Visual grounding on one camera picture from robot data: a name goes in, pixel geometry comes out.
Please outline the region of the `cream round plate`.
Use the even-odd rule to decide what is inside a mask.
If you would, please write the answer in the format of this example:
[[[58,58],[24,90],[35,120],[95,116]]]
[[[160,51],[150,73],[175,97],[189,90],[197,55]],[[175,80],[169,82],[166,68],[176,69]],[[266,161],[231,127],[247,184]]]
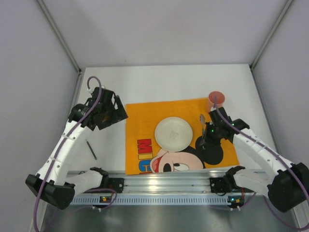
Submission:
[[[179,117],[168,117],[158,123],[154,131],[157,144],[169,152],[179,152],[187,148],[193,139],[189,123]]]

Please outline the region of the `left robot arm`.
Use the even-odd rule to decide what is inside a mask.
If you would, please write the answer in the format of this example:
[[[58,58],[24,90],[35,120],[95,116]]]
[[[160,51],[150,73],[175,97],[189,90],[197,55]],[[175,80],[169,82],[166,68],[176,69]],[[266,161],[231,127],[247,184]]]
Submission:
[[[72,108],[52,154],[36,174],[29,174],[26,178],[28,188],[35,196],[61,210],[81,193],[91,189],[105,190],[109,185],[109,175],[102,168],[92,167],[75,177],[67,174],[82,145],[95,129],[105,129],[127,117],[118,95],[96,87],[84,104]]]

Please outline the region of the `orange cartoon placemat cloth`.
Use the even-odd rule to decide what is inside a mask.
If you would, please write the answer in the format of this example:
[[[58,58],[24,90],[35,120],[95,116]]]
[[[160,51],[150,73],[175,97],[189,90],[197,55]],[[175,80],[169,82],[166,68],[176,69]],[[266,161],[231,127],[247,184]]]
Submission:
[[[126,112],[126,162],[127,175],[163,172],[198,171],[210,168],[227,168],[239,165],[234,146],[222,139],[219,147],[198,151],[204,126],[200,116],[209,122],[207,99],[161,101],[128,104]],[[193,136],[185,149],[171,152],[155,139],[157,125],[169,117],[179,117],[191,127]]]

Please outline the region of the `steel spoon teal handle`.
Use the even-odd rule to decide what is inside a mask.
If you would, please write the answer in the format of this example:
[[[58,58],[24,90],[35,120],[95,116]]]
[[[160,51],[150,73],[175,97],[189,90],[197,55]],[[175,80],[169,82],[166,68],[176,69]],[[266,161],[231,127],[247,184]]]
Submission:
[[[206,119],[203,114],[200,114],[200,122],[202,124],[202,136],[199,142],[199,146],[201,147],[202,150],[205,150]]]

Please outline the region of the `pink plastic cup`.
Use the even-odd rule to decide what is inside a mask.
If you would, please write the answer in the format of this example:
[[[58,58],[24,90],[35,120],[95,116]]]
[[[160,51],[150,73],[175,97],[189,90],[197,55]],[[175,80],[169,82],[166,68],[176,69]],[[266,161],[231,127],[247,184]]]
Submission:
[[[212,108],[214,108],[214,105],[216,105],[218,108],[222,107],[224,102],[225,102],[225,96],[223,93],[219,91],[211,92],[208,95],[207,111],[210,112]]]

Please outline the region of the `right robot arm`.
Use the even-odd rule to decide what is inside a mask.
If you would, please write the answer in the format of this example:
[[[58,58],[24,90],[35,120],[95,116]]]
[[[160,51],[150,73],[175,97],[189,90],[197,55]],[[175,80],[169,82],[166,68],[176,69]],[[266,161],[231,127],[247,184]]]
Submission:
[[[229,191],[249,189],[268,198],[284,213],[309,200],[309,169],[305,164],[294,164],[279,155],[242,119],[231,120],[223,107],[211,110],[209,116],[202,136],[204,144],[215,146],[222,139],[229,140],[267,174],[263,177],[243,166],[232,167],[224,175]]]

